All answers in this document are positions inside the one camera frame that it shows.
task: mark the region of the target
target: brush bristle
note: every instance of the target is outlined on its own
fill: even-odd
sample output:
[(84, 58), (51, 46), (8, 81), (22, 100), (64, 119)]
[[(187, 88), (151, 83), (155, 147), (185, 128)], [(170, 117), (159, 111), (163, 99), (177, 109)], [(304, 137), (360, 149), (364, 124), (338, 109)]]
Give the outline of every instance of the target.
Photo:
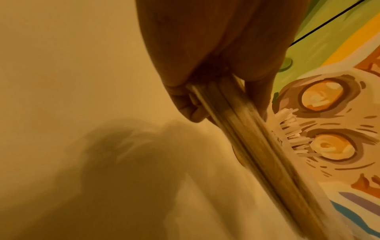
[(310, 152), (310, 142), (314, 139), (302, 136), (302, 128), (297, 122), (297, 117), (293, 114), (298, 109), (284, 108), (275, 114), (281, 129), (284, 131), (294, 152), (300, 157), (317, 157), (318, 153)]

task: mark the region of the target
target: green oval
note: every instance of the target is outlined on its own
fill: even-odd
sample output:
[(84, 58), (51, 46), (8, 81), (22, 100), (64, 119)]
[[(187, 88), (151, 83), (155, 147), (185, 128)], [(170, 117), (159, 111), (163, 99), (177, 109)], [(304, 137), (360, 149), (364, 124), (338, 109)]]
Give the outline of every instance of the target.
[(281, 67), (280, 67), (280, 70), (278, 72), (283, 72), (283, 71), (286, 71), (288, 70), (291, 66), (293, 65), (293, 59), (291, 59), (290, 57), (285, 57)]

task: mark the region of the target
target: brush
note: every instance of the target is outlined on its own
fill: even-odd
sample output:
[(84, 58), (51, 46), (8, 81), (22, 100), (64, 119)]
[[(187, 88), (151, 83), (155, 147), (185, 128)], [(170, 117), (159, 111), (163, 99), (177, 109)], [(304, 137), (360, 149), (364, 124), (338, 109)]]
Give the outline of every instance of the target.
[[(292, 117), (295, 110), (279, 112), (277, 121), (281, 124), (278, 129), (268, 130), (240, 82), (228, 69), (213, 64), (201, 65), (187, 87), (210, 113), (243, 165), (254, 174), (300, 237), (358, 239), (315, 180), (300, 171), (296, 153), (309, 154), (305, 148), (311, 139), (298, 136), (300, 129)], [(281, 146), (284, 138), (289, 141)]]

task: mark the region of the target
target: painting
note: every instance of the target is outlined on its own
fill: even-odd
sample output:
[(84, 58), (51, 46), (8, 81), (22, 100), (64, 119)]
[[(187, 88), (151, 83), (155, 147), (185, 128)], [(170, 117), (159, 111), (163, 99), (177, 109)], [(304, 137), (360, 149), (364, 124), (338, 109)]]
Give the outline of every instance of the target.
[[(312, 1), (298, 36), (323, 23), (333, 2)], [(292, 46), (270, 108), (296, 110), (300, 135), (311, 139), (300, 155), (305, 169), (341, 214), (380, 239), (380, 1)]]

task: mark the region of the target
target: mural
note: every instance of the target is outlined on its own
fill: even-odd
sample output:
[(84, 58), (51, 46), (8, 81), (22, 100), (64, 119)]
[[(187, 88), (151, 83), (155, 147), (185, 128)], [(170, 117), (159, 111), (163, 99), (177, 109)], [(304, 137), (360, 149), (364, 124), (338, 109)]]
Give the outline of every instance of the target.
[[(328, 2), (334, 1), (313, 2), (318, 10), (309, 10), (312, 16), (300, 32)], [(349, 18), (356, 19), (348, 21), (351, 26), (344, 23)], [(380, 1), (367, 1), (334, 24), (342, 29), (334, 32), (336, 26), (327, 26), (289, 49), (275, 81), (272, 110), (298, 109), (293, 114), (302, 127), (301, 136), (312, 139), (302, 157), (305, 168), (339, 212), (377, 239)]]

